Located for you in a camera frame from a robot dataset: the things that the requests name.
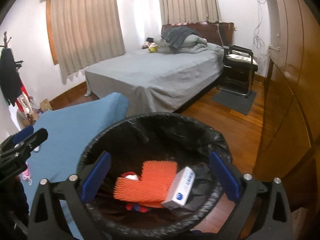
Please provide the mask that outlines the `pink face mask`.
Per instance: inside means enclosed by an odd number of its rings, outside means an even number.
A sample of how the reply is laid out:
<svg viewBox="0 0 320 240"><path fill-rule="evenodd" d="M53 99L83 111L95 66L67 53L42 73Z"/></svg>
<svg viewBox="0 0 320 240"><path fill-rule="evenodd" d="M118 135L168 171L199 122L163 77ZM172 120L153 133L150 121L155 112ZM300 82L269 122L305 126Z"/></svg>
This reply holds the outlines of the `pink face mask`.
<svg viewBox="0 0 320 240"><path fill-rule="evenodd" d="M29 167L29 164L26 162L26 169L21 173L21 176L22 176L22 179L27 181L28 184L31 186L33 181L32 181L32 178L31 178L31 172L30 172L30 167Z"/></svg>

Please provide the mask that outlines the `white medicine box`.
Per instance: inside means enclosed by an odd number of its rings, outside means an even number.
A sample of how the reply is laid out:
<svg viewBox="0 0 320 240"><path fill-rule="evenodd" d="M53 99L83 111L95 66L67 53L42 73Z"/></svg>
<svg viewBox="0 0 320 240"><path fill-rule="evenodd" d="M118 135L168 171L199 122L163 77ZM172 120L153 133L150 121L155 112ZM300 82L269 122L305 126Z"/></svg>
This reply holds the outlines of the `white medicine box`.
<svg viewBox="0 0 320 240"><path fill-rule="evenodd" d="M193 183L195 180L195 172L190 167L185 167L180 170L172 181L165 201L161 203L161 206L173 210L180 207L184 207Z"/></svg>

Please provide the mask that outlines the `black lined trash bin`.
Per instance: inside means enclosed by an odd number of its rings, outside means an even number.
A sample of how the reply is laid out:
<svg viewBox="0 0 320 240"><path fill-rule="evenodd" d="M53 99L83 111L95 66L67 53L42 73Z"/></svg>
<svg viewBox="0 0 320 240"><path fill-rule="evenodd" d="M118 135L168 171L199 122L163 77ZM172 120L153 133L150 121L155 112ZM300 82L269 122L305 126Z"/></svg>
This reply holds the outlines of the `black lined trash bin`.
<svg viewBox="0 0 320 240"><path fill-rule="evenodd" d="M100 132L84 149L77 166L81 172L108 152L111 167L87 208L104 233L113 239L171 239L196 227L212 211L223 189L209 166L209 154L232 162L223 135L194 118L174 113L129 117ZM112 195L116 179L124 172L140 173L145 161L174 161L196 174L183 208L127 211Z"/></svg>

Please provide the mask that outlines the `wooden coat rack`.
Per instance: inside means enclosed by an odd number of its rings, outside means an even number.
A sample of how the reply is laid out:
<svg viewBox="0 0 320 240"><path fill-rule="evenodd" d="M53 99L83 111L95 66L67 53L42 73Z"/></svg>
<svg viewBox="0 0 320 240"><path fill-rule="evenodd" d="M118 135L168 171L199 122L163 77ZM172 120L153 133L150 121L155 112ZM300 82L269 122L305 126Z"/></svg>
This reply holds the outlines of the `wooden coat rack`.
<svg viewBox="0 0 320 240"><path fill-rule="evenodd" d="M11 37L4 32L3 44L1 44L1 91L8 105L17 106L18 110L30 124L35 123L34 109L19 74L23 60L15 61L12 49L8 47Z"/></svg>

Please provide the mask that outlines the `blue table cloth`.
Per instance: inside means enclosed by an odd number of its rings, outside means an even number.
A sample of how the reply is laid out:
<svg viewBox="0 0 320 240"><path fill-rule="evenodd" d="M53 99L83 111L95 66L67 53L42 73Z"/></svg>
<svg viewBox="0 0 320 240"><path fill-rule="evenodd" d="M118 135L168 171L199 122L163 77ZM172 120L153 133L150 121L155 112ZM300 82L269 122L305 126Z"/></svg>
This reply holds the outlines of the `blue table cloth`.
<svg viewBox="0 0 320 240"><path fill-rule="evenodd" d="M39 152L33 153L27 161L33 181L31 186L25 186L30 213L39 182L44 178L52 183L60 182L71 174L79 174L77 166L87 145L100 132L123 119L128 106L125 96L112 93L96 101L41 115L34 129L46 129L48 138L41 144ZM67 203L63 200L60 203L73 236L83 239Z"/></svg>

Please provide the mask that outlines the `red hanging garment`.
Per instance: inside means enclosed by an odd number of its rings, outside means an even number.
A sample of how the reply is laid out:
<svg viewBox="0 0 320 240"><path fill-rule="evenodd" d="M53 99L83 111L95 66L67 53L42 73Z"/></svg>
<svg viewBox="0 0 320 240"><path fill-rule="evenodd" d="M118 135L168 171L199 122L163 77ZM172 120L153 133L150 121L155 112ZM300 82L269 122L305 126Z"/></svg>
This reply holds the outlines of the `red hanging garment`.
<svg viewBox="0 0 320 240"><path fill-rule="evenodd" d="M21 87L21 92L22 92L22 94L15 100L15 103L16 103L20 112L24 112L24 113L29 114L29 113L31 113L32 109L30 106L28 93L27 93L24 85L22 85L22 87Z"/></svg>

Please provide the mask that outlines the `black jacket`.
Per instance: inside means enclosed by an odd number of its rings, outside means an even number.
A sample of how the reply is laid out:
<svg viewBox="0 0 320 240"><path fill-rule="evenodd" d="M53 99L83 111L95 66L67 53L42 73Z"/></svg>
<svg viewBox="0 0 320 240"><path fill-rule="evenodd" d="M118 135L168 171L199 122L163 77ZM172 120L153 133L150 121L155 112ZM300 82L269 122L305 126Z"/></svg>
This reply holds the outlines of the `black jacket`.
<svg viewBox="0 0 320 240"><path fill-rule="evenodd" d="M15 100L22 94L22 81L10 48L1 51L0 71L1 91L4 99L8 105L15 106Z"/></svg>

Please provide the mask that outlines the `wooden wardrobe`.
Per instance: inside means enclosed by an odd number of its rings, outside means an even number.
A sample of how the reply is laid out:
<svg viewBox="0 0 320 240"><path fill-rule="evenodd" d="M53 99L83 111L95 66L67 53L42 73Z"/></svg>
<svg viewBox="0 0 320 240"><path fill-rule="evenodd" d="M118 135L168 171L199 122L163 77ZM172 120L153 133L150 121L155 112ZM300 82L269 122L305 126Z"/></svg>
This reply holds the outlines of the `wooden wardrobe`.
<svg viewBox="0 0 320 240"><path fill-rule="evenodd" d="M253 174L280 178L293 209L319 202L319 14L310 0L268 0L273 38Z"/></svg>

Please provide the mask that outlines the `grey floor mat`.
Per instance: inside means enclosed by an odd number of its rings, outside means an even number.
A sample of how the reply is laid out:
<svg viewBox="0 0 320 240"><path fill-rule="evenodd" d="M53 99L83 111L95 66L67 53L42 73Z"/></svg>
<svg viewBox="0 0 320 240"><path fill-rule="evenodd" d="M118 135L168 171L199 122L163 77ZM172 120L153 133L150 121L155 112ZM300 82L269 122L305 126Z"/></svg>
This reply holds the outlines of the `grey floor mat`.
<svg viewBox="0 0 320 240"><path fill-rule="evenodd" d="M225 91L215 94L211 100L226 106L238 113L248 115L257 93L251 91L248 97L242 97Z"/></svg>

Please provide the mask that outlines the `left beige curtain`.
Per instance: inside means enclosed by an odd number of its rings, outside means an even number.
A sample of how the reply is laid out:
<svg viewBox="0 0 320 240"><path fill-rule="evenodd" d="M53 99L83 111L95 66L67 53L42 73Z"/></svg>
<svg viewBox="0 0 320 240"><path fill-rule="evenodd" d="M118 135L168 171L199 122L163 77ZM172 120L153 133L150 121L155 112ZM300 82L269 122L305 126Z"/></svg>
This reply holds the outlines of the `left beige curtain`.
<svg viewBox="0 0 320 240"><path fill-rule="evenodd" d="M126 52L117 0L50 0L50 20L63 82Z"/></svg>

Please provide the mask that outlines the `beige curtain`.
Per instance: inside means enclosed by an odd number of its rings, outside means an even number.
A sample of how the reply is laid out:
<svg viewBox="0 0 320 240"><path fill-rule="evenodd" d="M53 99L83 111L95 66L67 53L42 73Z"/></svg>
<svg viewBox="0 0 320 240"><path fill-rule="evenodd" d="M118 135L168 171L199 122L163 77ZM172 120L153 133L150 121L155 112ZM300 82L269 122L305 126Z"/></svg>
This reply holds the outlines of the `beige curtain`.
<svg viewBox="0 0 320 240"><path fill-rule="evenodd" d="M159 0L159 4L163 25L221 21L218 0Z"/></svg>
<svg viewBox="0 0 320 240"><path fill-rule="evenodd" d="M63 82L126 52L117 0L50 0L50 20Z"/></svg>

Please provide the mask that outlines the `bed with grey sheet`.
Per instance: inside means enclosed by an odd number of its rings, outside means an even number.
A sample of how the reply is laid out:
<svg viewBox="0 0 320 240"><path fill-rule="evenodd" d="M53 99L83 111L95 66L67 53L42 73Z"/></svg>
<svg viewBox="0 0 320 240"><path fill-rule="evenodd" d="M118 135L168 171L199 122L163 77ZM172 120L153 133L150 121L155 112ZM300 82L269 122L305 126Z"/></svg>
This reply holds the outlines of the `bed with grey sheet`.
<svg viewBox="0 0 320 240"><path fill-rule="evenodd" d="M85 70L88 94L113 92L129 100L127 116L174 112L221 75L223 49L210 43L197 54L162 54L137 50L104 60Z"/></svg>

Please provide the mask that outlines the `black metal chair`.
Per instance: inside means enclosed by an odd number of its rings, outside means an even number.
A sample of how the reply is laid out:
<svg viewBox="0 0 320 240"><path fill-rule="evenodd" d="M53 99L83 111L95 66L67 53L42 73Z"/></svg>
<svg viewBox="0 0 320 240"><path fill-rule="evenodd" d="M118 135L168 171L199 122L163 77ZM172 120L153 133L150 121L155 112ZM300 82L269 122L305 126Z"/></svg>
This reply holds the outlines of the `black metal chair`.
<svg viewBox="0 0 320 240"><path fill-rule="evenodd" d="M217 88L220 91L248 98L258 63L253 51L244 47L223 46L223 71Z"/></svg>

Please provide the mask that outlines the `grey folded quilt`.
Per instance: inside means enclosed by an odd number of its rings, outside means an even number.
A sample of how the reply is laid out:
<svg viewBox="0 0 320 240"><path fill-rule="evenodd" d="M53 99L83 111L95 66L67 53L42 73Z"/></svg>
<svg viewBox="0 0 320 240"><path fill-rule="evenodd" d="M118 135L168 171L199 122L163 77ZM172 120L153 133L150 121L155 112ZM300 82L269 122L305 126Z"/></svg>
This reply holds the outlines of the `grey folded quilt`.
<svg viewBox="0 0 320 240"><path fill-rule="evenodd" d="M197 54L208 49L208 42L194 29L170 27L153 39L162 54Z"/></svg>

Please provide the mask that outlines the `right beige curtain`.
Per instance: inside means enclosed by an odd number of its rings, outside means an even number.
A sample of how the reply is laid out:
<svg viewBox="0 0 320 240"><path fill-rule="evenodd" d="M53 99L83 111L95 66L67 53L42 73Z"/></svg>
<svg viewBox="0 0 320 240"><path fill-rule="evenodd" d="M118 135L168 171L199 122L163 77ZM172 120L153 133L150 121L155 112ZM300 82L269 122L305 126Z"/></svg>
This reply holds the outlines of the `right beige curtain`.
<svg viewBox="0 0 320 240"><path fill-rule="evenodd" d="M221 21L218 0L159 0L159 4L163 25Z"/></svg>

